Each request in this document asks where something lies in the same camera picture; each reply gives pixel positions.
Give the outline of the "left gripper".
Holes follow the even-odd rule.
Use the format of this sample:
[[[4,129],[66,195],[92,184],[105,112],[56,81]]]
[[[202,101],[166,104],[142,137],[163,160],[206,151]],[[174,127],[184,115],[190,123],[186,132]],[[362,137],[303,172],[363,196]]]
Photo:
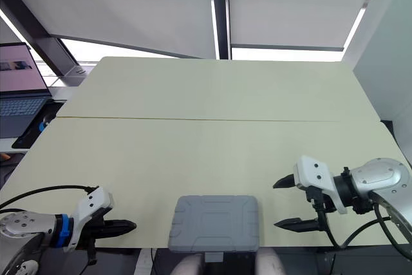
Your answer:
[[[108,209],[99,209],[97,213],[92,216],[92,219],[85,224],[76,246],[77,250],[87,249],[91,244],[95,244],[96,240],[103,239],[107,236],[104,215],[108,212]]]

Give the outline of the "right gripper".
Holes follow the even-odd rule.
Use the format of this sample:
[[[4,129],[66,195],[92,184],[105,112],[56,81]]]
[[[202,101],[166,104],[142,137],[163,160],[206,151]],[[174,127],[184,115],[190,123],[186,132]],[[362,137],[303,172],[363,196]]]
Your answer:
[[[295,186],[294,175],[286,175],[279,179],[273,186],[273,189],[286,189]],[[328,213],[333,213],[337,209],[332,199],[324,194],[319,188],[310,186],[306,190],[306,199],[311,203],[317,213],[317,218],[313,220],[302,220],[301,218],[288,218],[276,222],[274,225],[278,228],[292,232],[312,232],[312,231],[329,231]]]

